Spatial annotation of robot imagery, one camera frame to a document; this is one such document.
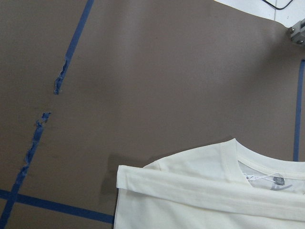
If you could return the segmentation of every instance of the metal clamp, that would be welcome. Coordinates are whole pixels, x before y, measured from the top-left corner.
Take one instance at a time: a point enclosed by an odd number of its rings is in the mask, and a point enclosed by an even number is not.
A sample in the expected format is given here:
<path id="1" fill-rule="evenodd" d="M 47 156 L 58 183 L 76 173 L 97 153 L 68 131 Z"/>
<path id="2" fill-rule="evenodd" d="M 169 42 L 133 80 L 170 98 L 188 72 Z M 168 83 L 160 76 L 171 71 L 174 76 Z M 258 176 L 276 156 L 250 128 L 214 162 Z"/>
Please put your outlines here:
<path id="1" fill-rule="evenodd" d="M 305 19 L 289 28 L 292 42 L 305 46 Z"/>

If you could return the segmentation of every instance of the blue tape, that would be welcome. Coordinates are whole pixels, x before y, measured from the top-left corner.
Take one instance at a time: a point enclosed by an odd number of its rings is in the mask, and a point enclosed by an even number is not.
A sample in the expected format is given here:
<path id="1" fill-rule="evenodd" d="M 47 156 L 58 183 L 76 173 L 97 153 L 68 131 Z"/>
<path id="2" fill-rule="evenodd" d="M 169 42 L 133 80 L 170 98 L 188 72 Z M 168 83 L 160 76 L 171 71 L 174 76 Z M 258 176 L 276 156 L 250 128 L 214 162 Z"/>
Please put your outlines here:
<path id="1" fill-rule="evenodd" d="M 10 192 L 0 189 L 0 198 L 8 199 L 9 194 Z M 104 223 L 114 224 L 114 216 L 112 215 L 91 211 L 87 209 L 77 208 L 44 199 L 38 199 L 38 198 L 18 194 L 16 202 L 21 204 L 31 205 L 34 207 L 44 208 L 52 211 L 62 212 L 69 215 L 79 216 L 87 219 L 93 219 Z"/>
<path id="2" fill-rule="evenodd" d="M 94 2 L 94 0 L 88 0 L 87 3 L 86 3 L 86 6 L 84 8 L 84 11 L 82 12 L 80 21 L 78 22 L 78 25 L 76 27 L 76 30 L 74 32 L 74 35 L 72 37 L 72 40 L 70 42 L 70 45 L 69 45 L 68 50 L 67 50 L 66 55 L 65 55 L 65 64 L 63 65 L 62 71 L 59 74 L 58 78 L 55 80 L 54 94 L 58 94 L 59 91 L 60 91 L 62 81 L 65 78 L 66 72 L 67 72 L 68 67 L 70 65 L 70 62 L 71 62 L 72 56 L 74 54 L 74 51 L 75 51 L 76 45 L 78 43 L 78 40 L 81 36 L 81 32 L 82 32 L 82 30 L 85 26 L 85 23 L 87 21 L 87 18 L 89 16 L 91 7 L 93 5 L 93 2 Z"/>
<path id="3" fill-rule="evenodd" d="M 44 113 L 42 115 L 42 120 L 43 122 L 47 122 L 48 118 L 49 118 L 50 113 Z M 10 213 L 12 211 L 13 205 L 17 200 L 17 195 L 19 192 L 19 189 L 21 188 L 21 185 L 23 183 L 23 180 L 25 179 L 28 169 L 30 167 L 31 161 L 34 157 L 35 151 L 37 149 L 38 143 L 40 141 L 42 132 L 43 132 L 43 126 L 40 122 L 36 122 L 37 126 L 36 126 L 36 130 L 33 136 L 33 140 L 32 140 L 32 146 L 31 148 L 28 150 L 26 156 L 25 156 L 25 161 L 26 161 L 26 165 L 22 167 L 22 169 L 20 170 L 20 172 L 17 175 L 15 184 L 13 185 L 8 198 L 7 198 L 7 202 L 6 205 L 4 207 L 4 210 L 2 212 L 1 218 L 0 218 L 0 229 L 4 229 L 5 225 L 8 222 L 8 219 L 10 217 Z"/>
<path id="4" fill-rule="evenodd" d="M 305 60 L 301 61 L 299 79 L 297 83 L 296 111 L 295 111 L 295 142 L 294 142 L 294 161 L 299 161 L 301 110 L 302 110 L 302 90 Z"/>

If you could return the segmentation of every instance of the shirt tag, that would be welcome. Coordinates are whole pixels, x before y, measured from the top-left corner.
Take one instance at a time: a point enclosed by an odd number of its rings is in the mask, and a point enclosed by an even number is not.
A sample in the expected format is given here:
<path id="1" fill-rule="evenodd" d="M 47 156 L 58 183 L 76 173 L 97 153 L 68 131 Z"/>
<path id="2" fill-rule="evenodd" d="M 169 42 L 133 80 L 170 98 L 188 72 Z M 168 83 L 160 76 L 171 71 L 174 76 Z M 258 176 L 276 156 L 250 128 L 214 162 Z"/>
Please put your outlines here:
<path id="1" fill-rule="evenodd" d="M 276 185 L 285 185 L 285 180 L 283 177 L 274 177 L 273 180 Z"/>

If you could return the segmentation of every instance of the black cable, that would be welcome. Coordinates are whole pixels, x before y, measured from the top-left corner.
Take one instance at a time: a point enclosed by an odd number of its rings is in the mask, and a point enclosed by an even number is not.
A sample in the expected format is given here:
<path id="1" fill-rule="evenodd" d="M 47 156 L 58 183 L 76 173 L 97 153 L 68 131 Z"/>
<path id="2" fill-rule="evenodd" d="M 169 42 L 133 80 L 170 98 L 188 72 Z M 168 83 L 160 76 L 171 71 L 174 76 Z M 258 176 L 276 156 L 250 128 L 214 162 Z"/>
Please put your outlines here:
<path id="1" fill-rule="evenodd" d="M 290 0 L 290 2 L 288 2 L 287 5 L 285 5 L 283 8 L 277 8 L 275 5 L 272 5 L 270 2 L 266 1 L 266 0 L 262 0 L 263 2 L 267 3 L 269 6 L 271 6 L 272 8 L 275 8 L 276 10 L 283 10 L 285 9 L 287 6 L 290 5 L 290 3 L 293 1 L 293 0 Z"/>

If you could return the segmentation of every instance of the white t-shirt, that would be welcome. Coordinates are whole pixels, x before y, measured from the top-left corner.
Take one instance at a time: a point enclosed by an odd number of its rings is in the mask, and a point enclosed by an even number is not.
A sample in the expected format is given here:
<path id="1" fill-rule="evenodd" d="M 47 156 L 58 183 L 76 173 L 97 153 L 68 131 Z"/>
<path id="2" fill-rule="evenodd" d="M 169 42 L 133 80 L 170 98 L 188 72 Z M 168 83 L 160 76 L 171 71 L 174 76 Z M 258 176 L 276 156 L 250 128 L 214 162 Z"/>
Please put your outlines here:
<path id="1" fill-rule="evenodd" d="M 115 229 L 305 229 L 305 162 L 235 139 L 119 166 Z"/>

